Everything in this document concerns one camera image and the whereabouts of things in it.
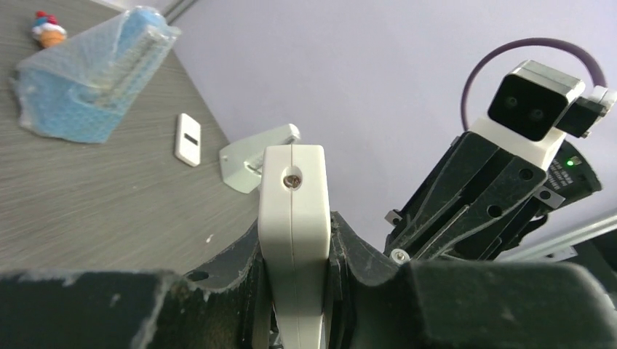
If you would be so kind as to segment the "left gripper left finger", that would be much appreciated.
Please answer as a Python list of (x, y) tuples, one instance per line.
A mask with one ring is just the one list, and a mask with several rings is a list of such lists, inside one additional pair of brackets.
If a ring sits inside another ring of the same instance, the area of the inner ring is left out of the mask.
[(270, 294), (257, 228), (190, 272), (1, 274), (3, 348), (267, 348)]

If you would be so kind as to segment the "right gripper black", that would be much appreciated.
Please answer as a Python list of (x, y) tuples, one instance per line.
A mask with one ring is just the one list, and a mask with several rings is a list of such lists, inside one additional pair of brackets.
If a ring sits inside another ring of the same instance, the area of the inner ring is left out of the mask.
[(384, 252), (437, 259), (494, 225), (509, 224), (546, 180), (545, 169), (465, 132), (396, 211)]

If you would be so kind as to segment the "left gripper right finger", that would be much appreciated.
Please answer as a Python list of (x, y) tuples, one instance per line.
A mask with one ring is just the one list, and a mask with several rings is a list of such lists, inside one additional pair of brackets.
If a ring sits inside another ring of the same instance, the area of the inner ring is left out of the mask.
[(331, 348), (614, 348), (616, 309), (580, 265), (399, 264), (331, 214)]

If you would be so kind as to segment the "white remote control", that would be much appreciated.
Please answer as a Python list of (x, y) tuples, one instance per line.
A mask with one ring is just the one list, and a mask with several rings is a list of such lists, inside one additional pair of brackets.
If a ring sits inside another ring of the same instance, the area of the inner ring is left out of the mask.
[(265, 149), (258, 238), (284, 348), (321, 345), (330, 231), (324, 148)]

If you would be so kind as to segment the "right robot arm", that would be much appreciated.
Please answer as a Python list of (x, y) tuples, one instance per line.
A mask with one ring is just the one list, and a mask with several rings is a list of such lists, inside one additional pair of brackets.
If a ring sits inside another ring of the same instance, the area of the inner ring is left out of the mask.
[(384, 252), (414, 260), (494, 260), (551, 212), (600, 191), (588, 161), (561, 144), (547, 170), (473, 133), (456, 138), (410, 200), (392, 210)]

